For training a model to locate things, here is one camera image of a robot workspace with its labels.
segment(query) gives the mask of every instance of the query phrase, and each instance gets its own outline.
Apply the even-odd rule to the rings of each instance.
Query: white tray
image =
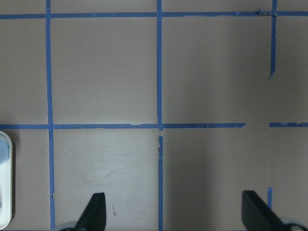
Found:
[[[13,145],[10,137],[2,131],[0,131],[0,140],[5,141],[10,148],[9,159],[0,165],[0,230],[2,230],[12,218]]]

